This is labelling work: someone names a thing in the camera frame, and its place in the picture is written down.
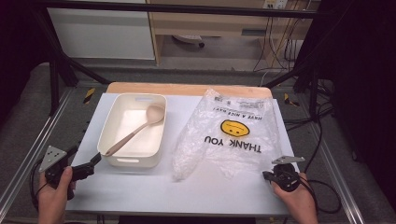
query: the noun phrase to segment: thank you plastic bag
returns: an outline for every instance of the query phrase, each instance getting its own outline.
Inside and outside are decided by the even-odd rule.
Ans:
[[[202,160],[224,175],[270,168],[281,156],[272,98],[240,98],[208,90],[181,132],[173,157],[174,179],[187,178]]]

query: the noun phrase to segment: clamp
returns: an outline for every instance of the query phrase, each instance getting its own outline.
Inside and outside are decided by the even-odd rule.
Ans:
[[[68,159],[76,154],[78,147],[70,147],[67,150],[60,150],[59,148],[49,146],[41,166],[38,170],[39,173],[45,172],[47,182],[50,186],[56,189],[61,180],[64,168],[68,166]],[[82,180],[87,178],[89,175],[93,175],[94,166],[102,159],[100,153],[96,154],[89,162],[81,164],[79,166],[72,167],[73,177],[71,182]],[[67,200],[74,198],[74,192],[69,186],[67,189]]]
[[[264,171],[264,179],[276,182],[283,190],[292,192],[300,185],[300,176],[295,171],[291,162],[305,161],[304,157],[282,156],[272,161],[275,164],[274,172]]]

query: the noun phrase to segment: black cable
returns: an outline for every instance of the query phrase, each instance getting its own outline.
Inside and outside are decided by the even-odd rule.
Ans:
[[[317,196],[315,195],[315,192],[314,192],[308,185],[306,185],[305,182],[304,182],[302,179],[303,179],[302,177],[298,178],[298,182],[299,182],[301,185],[303,185],[303,186],[309,191],[309,193],[311,194],[312,198],[314,199],[315,209],[316,209],[316,211],[318,212],[318,199],[317,199]]]
[[[37,199],[36,195],[37,195],[38,192],[35,193],[35,186],[34,186],[34,184],[35,184],[35,170],[37,169],[37,166],[39,164],[41,164],[41,162],[43,161],[43,158],[41,158],[40,160],[38,160],[34,164],[32,170],[30,172],[30,188],[29,188],[30,196],[31,196],[31,199],[32,199],[32,204],[35,207],[35,210],[37,210],[37,211],[38,211],[38,199]]]
[[[43,186],[41,186],[40,189],[37,190],[37,192],[35,193],[35,198],[37,199],[38,193],[40,192],[40,190],[42,190],[44,187],[46,187],[49,184],[49,182],[46,182]]]
[[[288,61],[288,62],[292,62],[292,61],[295,61],[295,60],[296,60],[296,55],[295,55],[296,50],[297,50],[296,48],[294,48],[294,59],[291,58],[291,53],[292,53],[292,49],[293,49],[293,47],[292,47],[291,35],[293,34],[294,29],[296,28],[297,23],[298,23],[300,20],[301,20],[301,19],[298,19],[298,20],[296,20],[296,21],[294,22],[293,26],[291,27],[291,31],[290,31],[289,36],[288,36],[288,40],[286,41],[286,46],[285,46],[283,58],[284,58],[286,61]],[[289,50],[289,58],[287,58],[286,55],[287,55],[287,51],[288,51],[288,48],[289,48],[290,40],[291,40],[291,50]]]
[[[321,105],[321,106],[318,108],[318,114],[320,114],[320,109],[321,109],[324,105],[326,105],[326,104],[328,104],[328,103],[325,103],[325,104]],[[314,158],[317,156],[318,150],[319,150],[319,148],[320,148],[320,144],[321,144],[321,140],[322,140],[322,136],[323,136],[323,128],[322,128],[320,119],[318,119],[318,126],[319,126],[318,143],[317,143],[317,146],[316,146],[315,149],[314,149],[314,153],[312,154],[311,159],[309,159],[308,164],[305,166],[304,173],[306,173],[306,172],[308,171],[309,166],[311,165],[311,163],[312,163],[312,161],[314,160]]]
[[[289,41],[291,41],[291,48],[290,48],[290,52],[289,52],[289,59],[288,60],[288,66],[289,66],[289,71],[290,71],[290,63],[291,63],[291,53],[293,52],[293,40],[292,39],[288,39]]]
[[[268,29],[268,23],[270,22],[270,18],[267,18],[267,25],[265,26],[265,34],[264,34],[264,43],[262,44],[262,54],[260,55],[259,60],[257,61],[256,65],[253,68],[253,72],[257,72],[256,71],[256,67],[257,65],[259,65],[260,61],[262,60],[262,55],[264,54],[264,50],[265,50],[265,38],[267,37],[267,29]]]
[[[335,190],[335,188],[333,188],[333,187],[330,186],[329,184],[326,184],[325,182],[322,182],[322,181],[319,181],[319,180],[314,180],[314,179],[308,180],[308,183],[318,183],[318,184],[324,185],[324,186],[328,187],[329,189],[331,189],[332,192],[333,192],[333,193],[335,194],[335,196],[337,197],[337,202],[338,202],[337,208],[335,208],[334,210],[325,210],[325,209],[320,208],[320,207],[318,206],[319,211],[324,212],[324,213],[327,213],[327,214],[335,214],[335,213],[337,213],[337,212],[339,212],[339,211],[341,210],[341,208],[342,208],[342,206],[343,206],[343,205],[341,204],[341,197],[340,197],[340,195],[337,193],[337,191]]]
[[[318,114],[318,117],[319,117],[319,118],[324,118],[325,116],[327,116],[328,114],[330,114],[331,112],[333,112],[333,110],[334,110],[333,107],[326,108],[325,110],[323,110],[322,112],[320,112],[320,113]],[[313,121],[313,119],[311,119],[311,118],[309,118],[309,119],[285,119],[285,120],[284,120],[284,123],[285,123],[286,125],[294,124],[293,127],[288,128],[288,129],[286,130],[286,131],[291,131],[291,130],[300,128],[300,127],[304,126],[305,124],[307,124],[307,123],[309,123],[309,122],[311,122],[311,121]]]
[[[283,68],[283,69],[286,69],[286,67],[284,67],[283,64],[280,62],[280,60],[277,58],[276,52],[275,52],[275,50],[274,50],[274,48],[273,48],[273,46],[272,46],[272,43],[271,43],[271,41],[272,41],[271,34],[272,34],[272,26],[273,26],[273,24],[274,24],[274,18],[271,17],[270,38],[269,38],[270,49],[271,49],[271,51],[273,52],[273,54],[274,54],[274,56],[275,56],[275,58],[276,58],[276,61],[277,61],[277,63],[279,63],[280,67]]]
[[[274,68],[274,67],[268,67],[268,68],[261,68],[261,69],[259,69],[259,70],[256,70],[256,71],[254,71],[254,72],[260,72],[260,71],[265,71],[265,70],[270,70],[270,69],[274,69],[274,70],[280,70],[280,72],[279,72],[279,73],[281,73],[281,72],[282,72],[282,70],[285,70],[286,68]]]
[[[295,40],[295,42],[294,42],[294,61],[296,61],[296,60],[297,60],[297,40]]]
[[[287,57],[286,57],[286,55],[287,55],[287,51],[288,51],[288,49],[289,49],[289,43],[290,43],[290,40],[288,39],[288,40],[286,40],[286,46],[285,46],[285,49],[284,49],[284,52],[283,52],[283,59],[286,61],[286,62],[288,62],[288,71],[290,71],[290,61],[291,60],[289,60]]]
[[[293,9],[292,10],[295,10],[296,8],[297,8],[297,5],[298,5],[298,2],[299,2],[300,0],[297,0],[295,3],[294,3],[294,7],[293,7]],[[294,24],[293,24],[293,26],[291,27],[291,31],[290,31],[290,33],[289,33],[289,36],[286,38],[287,39],[287,42],[286,42],[286,47],[285,47],[285,53],[284,53],[284,59],[286,60],[286,61],[288,61],[288,71],[290,71],[290,61],[289,60],[287,60],[286,59],[286,51],[287,51],[287,48],[288,48],[288,45],[289,45],[289,43],[290,43],[290,37],[291,37],[291,35],[292,35],[292,33],[294,32],[294,28],[295,28],[295,26],[296,26],[296,24],[297,24],[297,22],[299,21],[300,19],[298,19]],[[285,36],[285,34],[286,34],[286,32],[287,32],[287,29],[285,29],[285,32],[283,33],[283,35],[282,35],[282,40],[283,40],[283,37]],[[283,45],[282,46],[280,46],[280,47],[278,47],[278,49],[276,50],[276,53],[278,53],[278,51],[280,50],[280,48],[281,47],[283,47]]]

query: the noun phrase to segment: person's arm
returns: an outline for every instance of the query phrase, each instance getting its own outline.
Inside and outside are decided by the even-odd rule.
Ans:
[[[67,202],[67,188],[73,176],[73,169],[66,167],[62,174],[59,186],[53,189],[47,185],[46,177],[40,175],[38,192],[38,224],[60,224],[64,223],[64,211]]]
[[[300,173],[300,177],[306,179],[304,173]],[[271,182],[274,188],[274,193],[282,199],[285,205],[288,207],[291,216],[300,224],[317,224],[318,217],[315,207],[315,201],[312,198],[311,193],[303,185],[292,191],[287,192],[280,188],[280,186],[274,181]]]

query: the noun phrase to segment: white tray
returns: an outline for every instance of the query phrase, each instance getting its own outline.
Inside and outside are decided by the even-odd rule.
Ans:
[[[98,151],[106,152],[123,137],[147,122],[149,105],[165,108],[166,99],[158,94],[124,93],[111,106],[97,145]],[[104,158],[114,166],[153,167],[161,158],[161,141],[165,119],[151,124],[135,135],[125,146],[110,157]]]

